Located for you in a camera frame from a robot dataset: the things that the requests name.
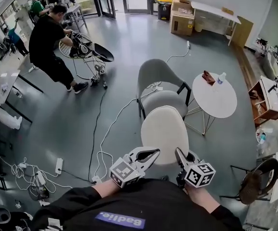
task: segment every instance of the black shorts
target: black shorts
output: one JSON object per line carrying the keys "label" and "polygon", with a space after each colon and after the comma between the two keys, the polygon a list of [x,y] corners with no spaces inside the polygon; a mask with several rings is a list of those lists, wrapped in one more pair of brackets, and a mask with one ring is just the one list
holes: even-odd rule
{"label": "black shorts", "polygon": [[34,62],[33,64],[45,72],[54,82],[59,81],[65,86],[69,86],[74,80],[64,61],[57,56],[46,60],[42,59],[39,62]]}

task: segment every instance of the white cable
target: white cable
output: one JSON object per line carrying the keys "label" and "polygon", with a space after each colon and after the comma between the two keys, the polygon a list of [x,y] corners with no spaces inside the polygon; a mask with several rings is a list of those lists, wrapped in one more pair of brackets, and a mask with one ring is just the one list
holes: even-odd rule
{"label": "white cable", "polygon": [[[72,188],[71,186],[62,186],[62,185],[59,185],[59,184],[53,182],[52,180],[48,179],[48,177],[47,177],[46,174],[51,175],[52,177],[57,177],[57,176],[59,176],[59,174],[57,174],[57,175],[52,175],[52,174],[50,174],[50,173],[48,173],[48,172],[46,172],[46,171],[44,171],[44,170],[39,169],[39,167],[38,167],[37,165],[30,165],[30,164],[26,163],[26,160],[27,160],[26,157],[24,157],[23,162],[20,163],[19,165],[16,165],[16,164],[10,165],[10,164],[7,163],[1,156],[0,156],[0,159],[1,159],[5,164],[7,164],[7,165],[10,167],[12,174],[15,176],[15,183],[16,183],[16,185],[18,186],[18,188],[19,188],[20,190],[22,190],[22,191],[29,190],[34,196],[36,196],[36,195],[30,190],[30,187],[36,187],[36,186],[39,187],[39,186],[40,186],[40,183],[39,183],[39,180],[38,180],[38,177],[37,177],[37,174],[36,174],[38,171],[40,171],[41,174],[42,174],[42,176],[43,176],[47,181],[49,181],[49,182],[53,185],[54,191],[50,191],[50,190],[48,189],[47,185],[46,185],[46,184],[44,185],[45,188],[46,188],[50,193],[55,193],[55,192],[56,192],[56,185],[57,185],[57,186],[60,186],[60,187],[65,187],[65,188]],[[32,176],[31,176],[30,181],[28,181],[28,180],[25,178],[25,175],[24,175],[24,169],[27,168],[27,167],[31,167],[31,168],[32,168],[32,171],[33,171],[33,174],[32,174]],[[17,179],[20,179],[20,178],[23,178],[23,179],[25,180],[25,182],[27,182],[27,183],[29,184],[29,186],[26,187],[26,188],[21,188],[21,187],[18,185],[18,182],[17,182]]]}
{"label": "white cable", "polygon": [[[189,48],[187,47],[187,52],[186,52],[186,54],[184,54],[184,55],[182,55],[182,56],[170,56],[170,57],[168,58],[168,60],[166,61],[166,63],[167,63],[172,57],[184,57],[184,56],[186,56],[188,53],[189,53]],[[147,93],[147,94],[145,94],[145,95],[143,95],[143,96],[141,96],[141,98],[143,98],[143,97],[145,97],[145,96],[147,96],[147,95],[149,95],[149,94],[155,92],[155,91],[158,89],[158,85],[160,85],[160,84],[161,84],[161,81],[149,85],[146,89],[148,89],[148,88],[151,87],[151,88],[152,88],[152,91],[149,92],[149,93]],[[97,173],[98,169],[100,168],[100,161],[99,161],[99,158],[98,158],[98,154],[99,154],[99,153],[101,153],[101,159],[102,159],[102,162],[103,162],[103,164],[104,164],[104,166],[105,166],[105,170],[106,170],[105,175],[102,176],[102,177],[100,178],[101,180],[102,180],[104,177],[106,177],[107,174],[108,174],[108,170],[107,170],[107,168],[106,168],[106,164],[105,164],[105,161],[104,161],[104,154],[106,154],[106,155],[108,155],[108,156],[110,156],[110,157],[112,158],[112,165],[113,165],[113,156],[112,156],[111,154],[106,153],[106,152],[104,152],[104,151],[102,150],[102,144],[104,143],[104,141],[105,141],[107,135],[109,134],[112,125],[117,121],[117,119],[118,119],[120,113],[121,113],[132,101],[134,101],[134,100],[136,100],[136,98],[131,99],[131,100],[129,101],[128,104],[126,104],[124,107],[122,107],[122,109],[120,110],[120,112],[119,112],[118,115],[116,116],[116,119],[114,120],[114,122],[109,126],[109,129],[108,129],[108,131],[106,132],[104,139],[101,141],[101,143],[100,143],[100,151],[97,152],[97,155],[96,155],[96,156],[97,156],[97,161],[98,161],[98,166],[97,166],[97,169],[96,169],[96,171],[95,171],[95,173],[94,173],[94,177],[96,176],[96,173]]]}

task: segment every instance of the black shirt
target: black shirt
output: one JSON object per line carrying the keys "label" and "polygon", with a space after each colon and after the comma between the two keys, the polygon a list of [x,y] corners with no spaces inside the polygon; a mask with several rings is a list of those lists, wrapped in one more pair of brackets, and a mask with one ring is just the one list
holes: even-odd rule
{"label": "black shirt", "polygon": [[223,206],[209,214],[175,184],[152,179],[141,179],[105,198],[92,187],[73,188],[35,214],[31,231],[44,230],[48,218],[59,219],[64,231],[243,230]]}
{"label": "black shirt", "polygon": [[56,41],[65,37],[63,28],[50,16],[41,17],[29,40],[29,57],[31,63],[54,57]]}

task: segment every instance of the water bottle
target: water bottle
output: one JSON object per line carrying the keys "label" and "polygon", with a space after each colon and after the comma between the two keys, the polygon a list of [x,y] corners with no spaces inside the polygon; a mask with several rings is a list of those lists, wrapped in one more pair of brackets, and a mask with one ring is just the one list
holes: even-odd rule
{"label": "water bottle", "polygon": [[18,97],[18,98],[22,98],[22,94],[21,92],[19,92],[17,89],[12,88],[13,93]]}
{"label": "water bottle", "polygon": [[226,73],[222,73],[221,75],[218,76],[217,78],[217,83],[221,85],[225,81]]}

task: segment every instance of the gray floor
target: gray floor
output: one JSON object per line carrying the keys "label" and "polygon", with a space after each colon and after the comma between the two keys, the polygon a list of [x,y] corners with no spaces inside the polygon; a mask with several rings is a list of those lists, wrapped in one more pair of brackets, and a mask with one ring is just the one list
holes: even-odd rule
{"label": "gray floor", "polygon": [[[95,134],[95,152],[93,154],[91,173],[97,167],[96,152],[109,125],[114,121],[120,109],[136,93],[136,82],[140,65],[151,58],[167,60],[171,55],[183,55],[186,52],[186,40],[171,34],[169,23],[159,21],[156,16],[117,14],[117,19],[91,18],[87,20],[89,34],[94,42],[109,49],[115,56],[115,61],[107,64],[108,89],[103,100],[102,113]],[[244,177],[243,172],[232,172],[230,165],[253,168],[256,159],[255,127],[252,121],[252,111],[247,87],[238,65],[237,59],[227,45],[227,40],[207,31],[194,33],[189,37],[191,55],[184,58],[173,58],[169,66],[190,86],[194,78],[203,70],[215,73],[226,72],[227,80],[236,91],[238,105],[234,114],[226,119],[215,120],[206,136],[203,137],[193,130],[188,130],[190,149],[202,159],[212,164],[217,173],[208,190],[217,199],[219,195],[235,195]],[[75,74],[72,60],[63,58],[70,71]],[[77,69],[82,76],[90,77],[91,73],[81,60],[77,61]],[[29,164],[38,165],[42,170],[54,173],[56,159],[64,159],[63,169],[80,177],[87,178],[88,163],[93,142],[93,128],[99,112],[99,102],[104,93],[102,86],[89,87],[80,95],[67,93],[65,88],[52,82],[41,70],[27,74],[26,78],[42,88],[41,94],[32,87],[18,80],[16,86],[22,90],[23,99],[9,97],[9,102],[23,111],[34,122],[31,125],[23,121],[19,131],[10,131],[0,125],[2,134],[14,144],[13,151],[5,150],[6,160],[13,164],[22,162],[24,157]],[[164,83],[165,90],[177,90]],[[190,124],[200,126],[201,115],[188,117]],[[103,149],[113,154],[115,160],[141,145],[140,128],[142,121],[138,116],[135,102],[130,104],[106,139]],[[105,157],[107,166],[110,159]],[[14,176],[5,166],[8,175],[7,185],[11,189],[0,191],[0,204],[15,210],[14,200],[23,203],[21,210],[34,214],[39,203],[33,202],[27,191],[18,190]],[[169,175],[175,182],[179,167],[177,164],[165,167],[152,166],[147,171],[147,177]],[[56,183],[72,187],[84,187],[89,184],[62,173],[57,178],[51,178]],[[22,179],[18,184],[27,187]],[[57,187],[49,201],[54,201],[68,189]],[[243,218],[246,206],[236,201],[223,201],[224,205],[238,212]]]}
{"label": "gray floor", "polygon": [[[265,76],[264,72],[260,67],[262,59],[257,59],[252,52],[244,50],[245,54],[254,70],[254,74],[257,80],[260,76]],[[263,129],[272,129],[271,133],[266,134],[266,142],[257,146],[257,156],[267,156],[278,152],[278,120],[270,120],[266,122]],[[263,227],[274,228],[278,231],[278,200],[274,203],[266,201],[255,201],[250,205],[245,222],[260,225]]]}

